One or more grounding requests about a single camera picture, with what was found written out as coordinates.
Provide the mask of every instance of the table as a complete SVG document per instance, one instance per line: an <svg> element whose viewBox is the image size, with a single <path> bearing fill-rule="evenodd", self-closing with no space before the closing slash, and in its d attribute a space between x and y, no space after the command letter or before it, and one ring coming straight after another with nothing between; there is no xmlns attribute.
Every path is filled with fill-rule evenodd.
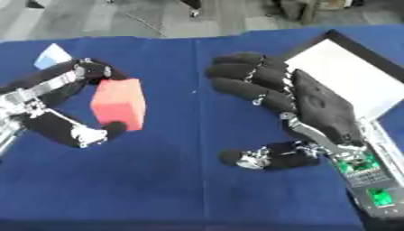
<svg viewBox="0 0 404 231"><path fill-rule="evenodd" d="M213 91L204 76L210 60L234 51L281 55L325 29L1 43L1 84L34 72L33 61L56 42L74 57L99 58L140 79L147 112L142 131L82 150L26 133L0 166L0 224L30 230L360 230L344 183L326 162L268 173L229 168L216 158L224 148L290 138L275 115ZM339 31L404 63L403 25ZM95 125L88 109L93 92L86 88L61 109ZM402 137L401 125L394 126L402 114L398 107L383 121L394 137Z"/></svg>

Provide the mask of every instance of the floor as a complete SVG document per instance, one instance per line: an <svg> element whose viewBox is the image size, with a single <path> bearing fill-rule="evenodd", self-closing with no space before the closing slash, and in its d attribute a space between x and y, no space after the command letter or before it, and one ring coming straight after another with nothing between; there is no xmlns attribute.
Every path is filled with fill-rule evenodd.
<svg viewBox="0 0 404 231"><path fill-rule="evenodd" d="M203 12L189 18L177 0L38 0L45 10L24 8L25 0L0 0L0 41L138 36L207 37L251 30L302 27L272 11L271 0L202 0ZM310 26L401 23L404 1L367 0L365 7L324 11Z"/></svg>

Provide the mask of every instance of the silver robotic hand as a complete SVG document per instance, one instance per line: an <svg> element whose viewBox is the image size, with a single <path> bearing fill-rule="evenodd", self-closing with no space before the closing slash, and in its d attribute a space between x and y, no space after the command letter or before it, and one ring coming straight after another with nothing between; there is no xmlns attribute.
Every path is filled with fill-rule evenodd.
<svg viewBox="0 0 404 231"><path fill-rule="evenodd" d="M94 59L71 60L38 71L0 88L0 152L25 129L54 142L84 148L126 130L120 122L93 129L53 107L102 79L127 79L112 66Z"/></svg>
<svg viewBox="0 0 404 231"><path fill-rule="evenodd" d="M284 143L282 149L270 143L254 152L225 151L220 155L223 163L286 169L313 165L320 153L358 152L364 147L352 105L301 69L289 72L281 60L243 52L214 58L207 76L218 92L276 113L288 132L305 141Z"/></svg>

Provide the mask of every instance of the red foam cube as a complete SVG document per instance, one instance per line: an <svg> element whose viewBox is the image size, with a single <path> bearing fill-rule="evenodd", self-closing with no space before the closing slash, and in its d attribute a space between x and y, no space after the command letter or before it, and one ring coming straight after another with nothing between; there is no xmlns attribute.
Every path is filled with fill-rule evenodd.
<svg viewBox="0 0 404 231"><path fill-rule="evenodd" d="M139 79L102 80L90 107L102 125L120 121L128 131L142 129L146 104Z"/></svg>

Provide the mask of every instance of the white sheet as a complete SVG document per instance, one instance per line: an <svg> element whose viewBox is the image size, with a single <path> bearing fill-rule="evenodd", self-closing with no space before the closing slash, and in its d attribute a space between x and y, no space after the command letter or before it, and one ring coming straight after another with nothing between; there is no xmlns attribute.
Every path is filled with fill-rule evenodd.
<svg viewBox="0 0 404 231"><path fill-rule="evenodd" d="M47 69L50 66L71 59L71 56L67 52L65 52L58 44L53 43L40 54L35 61L34 66L38 69Z"/></svg>
<svg viewBox="0 0 404 231"><path fill-rule="evenodd" d="M404 98L404 84L330 40L287 63L351 102L357 118L376 119Z"/></svg>

